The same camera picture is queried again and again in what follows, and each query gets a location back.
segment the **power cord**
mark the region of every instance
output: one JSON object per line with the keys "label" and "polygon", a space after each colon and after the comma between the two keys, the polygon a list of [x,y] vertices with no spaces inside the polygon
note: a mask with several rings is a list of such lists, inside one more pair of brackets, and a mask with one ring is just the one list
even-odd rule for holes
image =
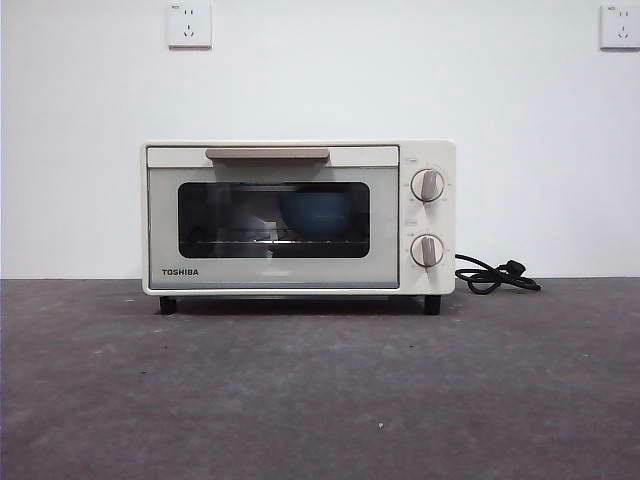
{"label": "power cord", "polygon": [[[488,295],[503,283],[513,285],[514,287],[524,288],[525,290],[540,291],[542,287],[535,280],[523,277],[522,274],[526,268],[515,260],[509,260],[504,265],[493,268],[491,265],[478,260],[477,258],[468,257],[466,255],[456,255],[456,258],[467,262],[475,263],[480,268],[460,268],[456,270],[456,277],[467,282],[469,290],[478,295]],[[478,288],[475,284],[489,283],[487,288]]]}

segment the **toshiba logo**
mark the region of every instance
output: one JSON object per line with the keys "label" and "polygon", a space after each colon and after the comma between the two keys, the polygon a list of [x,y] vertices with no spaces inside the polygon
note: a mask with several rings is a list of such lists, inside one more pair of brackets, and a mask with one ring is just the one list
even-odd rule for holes
{"label": "toshiba logo", "polygon": [[163,268],[163,275],[198,275],[197,268]]}

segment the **oven door handle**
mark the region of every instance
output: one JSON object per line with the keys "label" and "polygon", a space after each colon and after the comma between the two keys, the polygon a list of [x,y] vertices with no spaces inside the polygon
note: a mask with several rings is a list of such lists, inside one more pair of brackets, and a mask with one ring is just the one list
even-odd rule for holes
{"label": "oven door handle", "polygon": [[205,155],[213,163],[327,163],[329,149],[323,147],[207,148]]}

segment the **toaster oven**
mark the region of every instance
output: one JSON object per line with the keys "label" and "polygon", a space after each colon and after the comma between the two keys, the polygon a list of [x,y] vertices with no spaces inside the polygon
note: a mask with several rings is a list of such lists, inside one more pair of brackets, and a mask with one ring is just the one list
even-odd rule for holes
{"label": "toaster oven", "polygon": [[176,297],[454,289],[455,146],[445,140],[150,142],[143,279]]}

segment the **oven door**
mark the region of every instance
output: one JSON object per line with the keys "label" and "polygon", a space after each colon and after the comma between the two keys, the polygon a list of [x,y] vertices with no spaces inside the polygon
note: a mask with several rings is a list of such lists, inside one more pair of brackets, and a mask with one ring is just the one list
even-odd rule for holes
{"label": "oven door", "polygon": [[147,149],[149,287],[398,287],[398,149]]}

